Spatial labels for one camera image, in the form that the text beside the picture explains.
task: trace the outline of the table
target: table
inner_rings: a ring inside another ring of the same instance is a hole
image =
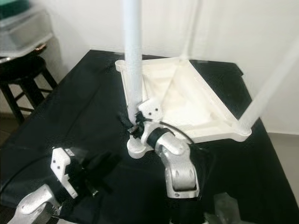
[[[144,59],[156,58],[144,56]],[[89,154],[104,151],[120,157],[100,191],[62,212],[83,224],[168,223],[164,167],[155,153],[135,160],[126,149],[128,133],[116,118],[126,113],[121,75],[114,62],[123,55],[89,51],[1,148],[1,185],[18,169],[51,148],[74,146]],[[234,63],[191,61],[230,111],[239,118],[251,99]],[[199,144],[217,155],[200,203],[214,213],[213,196],[228,192],[238,200],[241,218],[257,224],[299,223],[299,209],[279,159],[258,120],[245,142],[218,140]],[[59,187],[50,158],[29,166],[1,195],[1,204],[15,207],[43,183]]]

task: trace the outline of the wooden stool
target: wooden stool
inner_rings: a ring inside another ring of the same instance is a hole
[[[24,56],[0,64],[0,89],[19,124],[24,121],[21,111],[32,112],[33,110],[19,107],[17,101],[26,95],[33,108],[36,108],[44,100],[42,92],[51,92],[37,87],[34,78],[39,74],[44,76],[52,89],[57,86],[46,68],[45,60],[39,56]],[[14,97],[9,84],[19,85],[23,92]]]

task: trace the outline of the black cable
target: black cable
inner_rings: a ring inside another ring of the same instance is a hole
[[[40,160],[43,160],[43,159],[46,159],[48,157],[51,157],[52,156],[52,153],[50,154],[46,154],[42,157],[39,157],[33,161],[31,161],[30,163],[27,163],[25,166],[23,166],[21,169],[19,169],[14,175],[12,175],[8,181],[6,181],[5,184],[3,184],[3,187],[1,188],[0,190],[0,195],[3,193],[3,191],[6,189],[6,187],[10,184],[10,182],[18,175],[20,174],[23,170],[25,170],[26,168],[30,167],[31,165],[35,164],[36,162],[40,161]]]
[[[149,118],[144,118],[145,121],[153,121],[152,119],[149,119]],[[190,141],[191,144],[195,144],[195,142],[185,133],[183,132],[182,130],[178,129],[177,127],[173,126],[173,125],[170,125],[168,123],[165,123],[165,122],[162,122],[160,121],[159,124],[161,125],[164,125],[164,126],[167,126],[177,132],[179,132],[181,135],[183,135],[186,139],[188,139]]]

